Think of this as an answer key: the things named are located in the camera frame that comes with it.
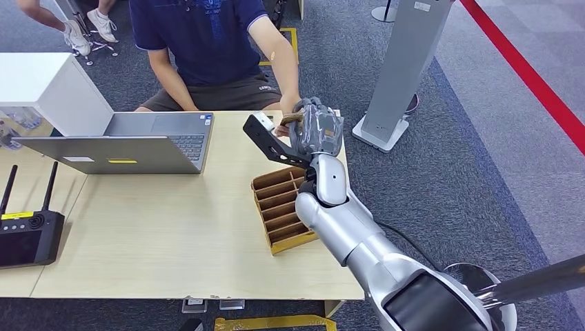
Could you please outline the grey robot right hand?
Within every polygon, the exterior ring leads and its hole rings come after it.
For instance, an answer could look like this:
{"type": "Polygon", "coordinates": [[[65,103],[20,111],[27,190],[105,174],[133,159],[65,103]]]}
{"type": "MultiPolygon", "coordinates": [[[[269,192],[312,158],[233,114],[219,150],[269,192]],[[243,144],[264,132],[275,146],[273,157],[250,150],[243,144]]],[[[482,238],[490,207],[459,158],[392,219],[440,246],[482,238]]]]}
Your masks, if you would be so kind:
{"type": "Polygon", "coordinates": [[[291,147],[299,154],[324,153],[336,157],[341,152],[344,118],[317,97],[297,102],[281,124],[289,125],[291,147]]]}

